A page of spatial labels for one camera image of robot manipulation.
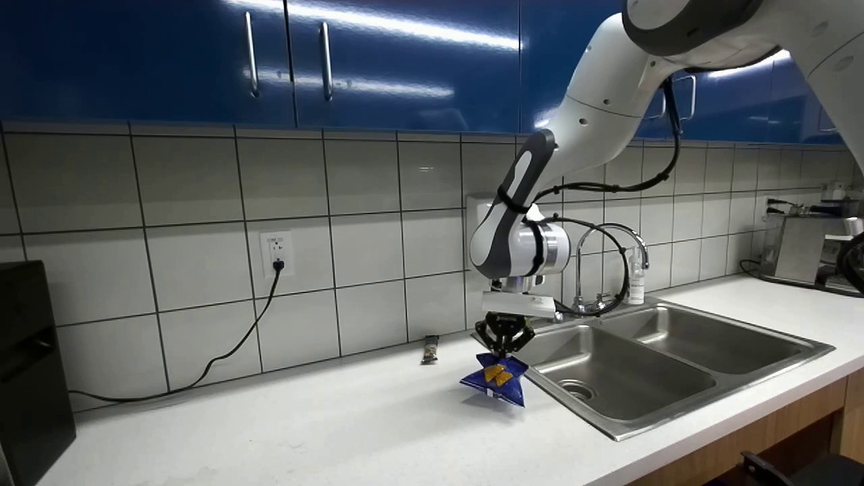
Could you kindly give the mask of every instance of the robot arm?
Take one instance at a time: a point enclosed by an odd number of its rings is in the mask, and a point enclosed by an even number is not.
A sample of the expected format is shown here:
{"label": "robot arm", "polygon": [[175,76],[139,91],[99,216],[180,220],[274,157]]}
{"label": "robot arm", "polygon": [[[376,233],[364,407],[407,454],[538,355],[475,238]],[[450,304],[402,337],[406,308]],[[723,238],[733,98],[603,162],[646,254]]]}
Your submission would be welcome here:
{"label": "robot arm", "polygon": [[720,69],[788,49],[864,166],[864,0],[629,0],[595,33],[546,133],[535,133],[479,224],[471,260],[506,291],[486,308],[556,315],[529,281],[569,260],[567,233],[533,207],[567,173],[611,162],[657,87],[679,69]]}

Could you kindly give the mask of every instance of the stainless steel sink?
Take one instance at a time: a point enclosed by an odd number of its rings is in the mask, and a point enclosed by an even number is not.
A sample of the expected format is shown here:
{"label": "stainless steel sink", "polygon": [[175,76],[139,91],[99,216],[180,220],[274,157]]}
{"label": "stainless steel sink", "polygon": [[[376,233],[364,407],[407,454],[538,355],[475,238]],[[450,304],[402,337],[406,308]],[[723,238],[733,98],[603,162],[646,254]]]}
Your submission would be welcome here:
{"label": "stainless steel sink", "polygon": [[622,439],[826,351],[687,308],[641,308],[546,327],[519,358],[529,380]]}

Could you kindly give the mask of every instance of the wall socket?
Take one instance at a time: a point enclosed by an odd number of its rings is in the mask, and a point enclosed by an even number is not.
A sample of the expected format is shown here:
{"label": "wall socket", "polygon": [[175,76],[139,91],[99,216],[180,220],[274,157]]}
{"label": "wall socket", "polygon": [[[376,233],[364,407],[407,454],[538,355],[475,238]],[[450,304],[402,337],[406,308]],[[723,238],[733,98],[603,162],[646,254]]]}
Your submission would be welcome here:
{"label": "wall socket", "polygon": [[263,234],[263,270],[265,276],[274,273],[274,261],[282,260],[284,276],[295,273],[295,239],[290,233],[265,233]]}

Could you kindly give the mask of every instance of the white tile wall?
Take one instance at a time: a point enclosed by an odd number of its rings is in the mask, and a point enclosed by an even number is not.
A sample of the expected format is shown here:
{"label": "white tile wall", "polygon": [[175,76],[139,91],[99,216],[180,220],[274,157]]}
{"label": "white tile wall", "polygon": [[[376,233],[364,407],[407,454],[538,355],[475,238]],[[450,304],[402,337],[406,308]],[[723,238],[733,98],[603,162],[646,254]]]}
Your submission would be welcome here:
{"label": "white tile wall", "polygon": [[402,281],[338,288],[344,353],[406,342]]}
{"label": "white tile wall", "polygon": [[[278,297],[210,380],[463,331],[484,318],[488,287],[464,268],[463,196],[494,195],[517,149],[517,138],[13,123],[0,133],[0,261],[45,261],[71,380],[102,393],[183,386],[236,346],[270,288],[265,233],[291,239]],[[569,180],[633,184],[669,157],[633,146]],[[649,288],[668,288],[735,273],[772,238],[766,196],[816,199],[851,170],[839,149],[687,146],[675,180],[558,195],[542,210],[633,224],[652,242]],[[622,281],[603,249],[603,238],[583,249],[583,299]],[[538,291],[573,301],[575,288],[569,265]]]}
{"label": "white tile wall", "polygon": [[130,138],[6,139],[24,233],[141,226]]}
{"label": "white tile wall", "polygon": [[321,139],[241,139],[247,218],[328,216]]}
{"label": "white tile wall", "polygon": [[[233,351],[252,322],[252,301],[162,314],[171,389],[189,386],[214,355]],[[236,355],[216,362],[202,382],[255,373],[260,373],[260,349],[252,334]]]}
{"label": "white tile wall", "polygon": [[149,224],[244,216],[233,138],[135,138],[135,160]]}

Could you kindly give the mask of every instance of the white countertop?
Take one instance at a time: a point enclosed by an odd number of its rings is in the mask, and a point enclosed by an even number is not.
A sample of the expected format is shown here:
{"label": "white countertop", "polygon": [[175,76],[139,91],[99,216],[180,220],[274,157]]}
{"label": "white countertop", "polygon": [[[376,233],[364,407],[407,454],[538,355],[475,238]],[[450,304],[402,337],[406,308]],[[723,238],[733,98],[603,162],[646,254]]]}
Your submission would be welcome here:
{"label": "white countertop", "polygon": [[525,411],[460,386],[481,346],[450,337],[434,368],[414,346],[89,412],[44,486],[626,482],[864,368],[864,299],[750,278],[662,297],[835,351],[612,443],[529,380]]}

